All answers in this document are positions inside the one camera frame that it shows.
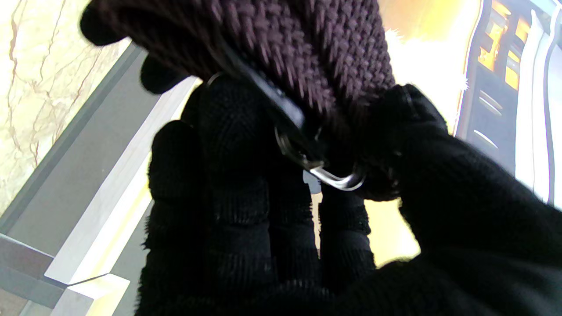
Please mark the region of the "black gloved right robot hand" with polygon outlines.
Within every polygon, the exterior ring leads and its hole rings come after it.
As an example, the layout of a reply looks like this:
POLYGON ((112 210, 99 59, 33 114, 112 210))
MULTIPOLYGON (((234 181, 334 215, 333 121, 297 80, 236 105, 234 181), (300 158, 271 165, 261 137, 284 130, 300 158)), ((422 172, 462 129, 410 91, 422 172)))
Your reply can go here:
POLYGON ((391 174, 420 254, 374 265, 363 199, 274 148, 265 97, 219 76, 156 134, 137 316, 559 316, 561 212, 450 136, 412 85, 374 106, 367 160, 391 174))

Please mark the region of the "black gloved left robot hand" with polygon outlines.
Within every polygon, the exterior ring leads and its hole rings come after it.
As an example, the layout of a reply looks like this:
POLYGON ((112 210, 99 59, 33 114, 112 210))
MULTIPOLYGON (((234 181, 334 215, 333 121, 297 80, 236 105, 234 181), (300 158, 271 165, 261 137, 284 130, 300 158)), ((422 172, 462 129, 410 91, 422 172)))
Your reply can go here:
MULTIPOLYGON (((86 40, 97 47, 115 44, 126 38, 126 36, 117 34, 111 26, 104 22, 93 0, 84 8, 79 27, 86 40)), ((185 78, 187 78, 185 74, 161 64, 152 54, 146 56, 139 75, 143 88, 151 94, 163 94, 185 78)))

